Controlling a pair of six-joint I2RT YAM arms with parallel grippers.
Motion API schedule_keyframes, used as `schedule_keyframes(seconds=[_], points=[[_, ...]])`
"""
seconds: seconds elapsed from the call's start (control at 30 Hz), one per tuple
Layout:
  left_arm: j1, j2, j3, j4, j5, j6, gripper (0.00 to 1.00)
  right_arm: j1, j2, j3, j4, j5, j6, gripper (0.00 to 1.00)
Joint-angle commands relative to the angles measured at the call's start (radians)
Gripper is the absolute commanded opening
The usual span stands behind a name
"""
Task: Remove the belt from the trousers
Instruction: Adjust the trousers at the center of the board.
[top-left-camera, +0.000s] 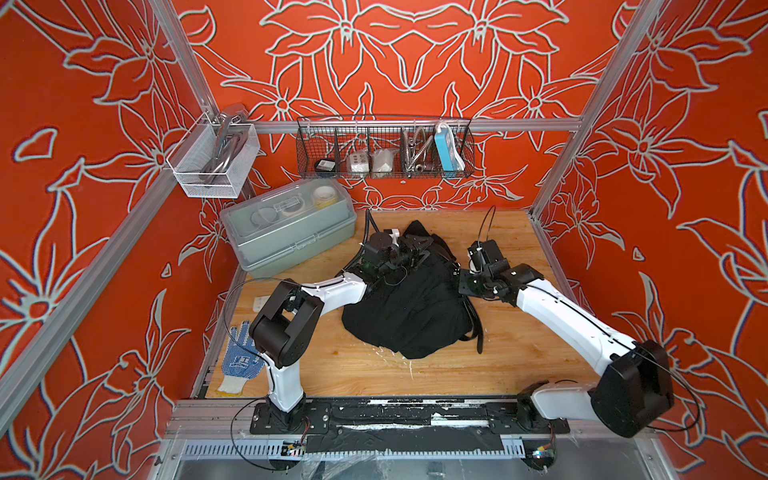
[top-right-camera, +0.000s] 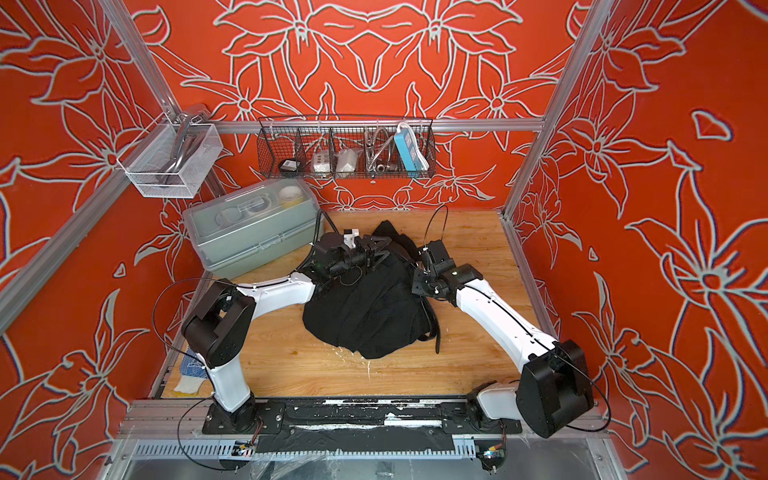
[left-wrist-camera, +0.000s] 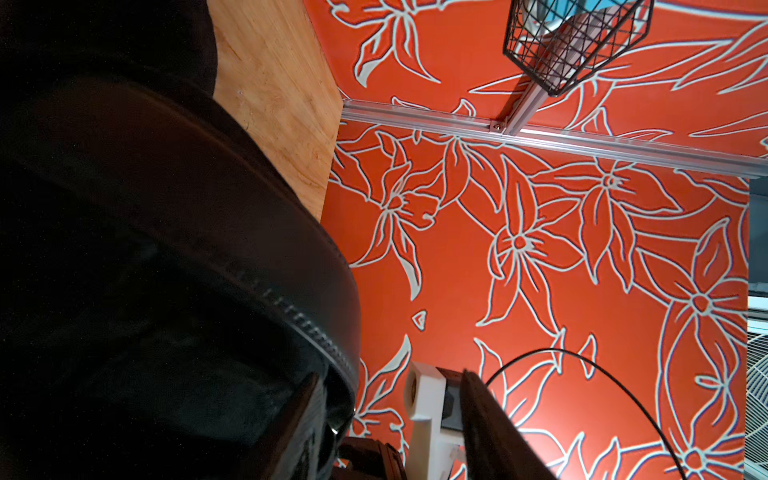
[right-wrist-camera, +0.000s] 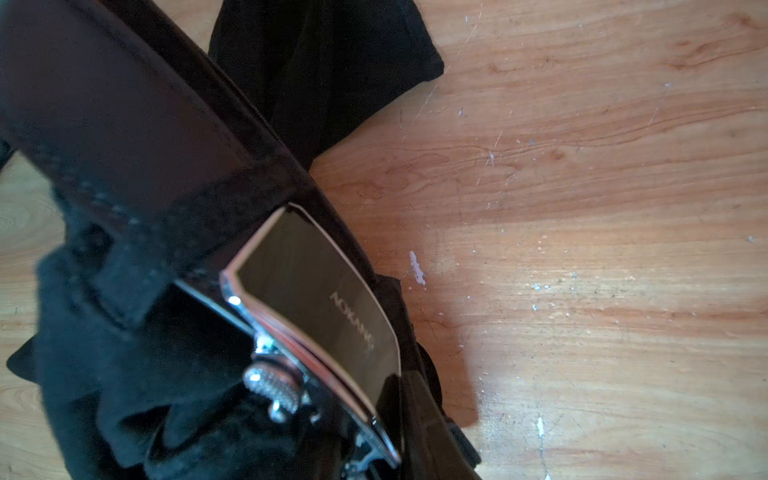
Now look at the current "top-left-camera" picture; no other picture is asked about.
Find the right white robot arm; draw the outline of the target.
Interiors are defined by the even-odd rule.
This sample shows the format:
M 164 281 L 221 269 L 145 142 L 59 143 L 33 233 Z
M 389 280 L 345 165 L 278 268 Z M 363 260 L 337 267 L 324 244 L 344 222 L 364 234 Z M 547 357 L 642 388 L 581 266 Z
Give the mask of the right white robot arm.
M 672 409 L 672 372 L 661 345 L 608 326 L 530 265 L 511 265 L 493 240 L 474 242 L 468 256 L 469 266 L 460 272 L 460 293 L 498 300 L 534 317 L 599 377 L 591 384 L 543 382 L 529 387 L 523 394 L 526 421 L 599 421 L 614 434 L 631 438 Z

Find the black trousers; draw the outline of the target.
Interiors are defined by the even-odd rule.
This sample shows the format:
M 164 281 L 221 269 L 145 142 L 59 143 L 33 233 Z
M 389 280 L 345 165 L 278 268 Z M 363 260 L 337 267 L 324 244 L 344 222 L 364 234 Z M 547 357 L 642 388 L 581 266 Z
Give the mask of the black trousers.
M 367 344 L 422 359 L 460 341 L 471 325 L 451 270 L 437 251 L 440 236 L 418 220 L 408 225 L 406 235 L 431 237 L 430 255 L 418 268 L 381 279 L 360 302 L 345 306 L 342 323 Z

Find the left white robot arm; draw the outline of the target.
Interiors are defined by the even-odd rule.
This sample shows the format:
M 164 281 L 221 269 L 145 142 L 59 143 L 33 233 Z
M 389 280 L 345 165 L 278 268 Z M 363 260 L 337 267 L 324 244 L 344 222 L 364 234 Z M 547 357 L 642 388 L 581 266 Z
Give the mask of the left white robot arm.
M 430 236 L 396 229 L 375 232 L 334 278 L 309 284 L 280 281 L 249 327 L 268 368 L 268 405 L 285 415 L 299 412 L 305 400 L 300 359 L 321 316 L 359 303 L 378 286 L 405 280 L 428 258 L 433 243 Z

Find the black leather belt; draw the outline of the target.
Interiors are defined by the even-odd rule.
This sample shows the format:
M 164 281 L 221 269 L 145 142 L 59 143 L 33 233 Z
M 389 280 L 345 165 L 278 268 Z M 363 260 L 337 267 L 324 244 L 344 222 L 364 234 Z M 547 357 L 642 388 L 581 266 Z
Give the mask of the black leather belt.
M 441 237 L 437 237 L 435 240 L 435 245 L 439 255 L 445 259 L 445 262 L 451 270 L 453 277 L 451 282 L 455 284 L 454 290 L 458 292 L 461 273 L 461 267 L 458 263 L 458 260 L 451 252 L 450 247 Z M 475 340 L 477 353 L 482 354 L 484 345 L 484 329 L 479 314 L 477 313 L 477 310 L 467 295 L 459 293 L 459 298 L 471 325 L 471 330 L 468 333 L 463 334 L 459 340 L 462 342 Z

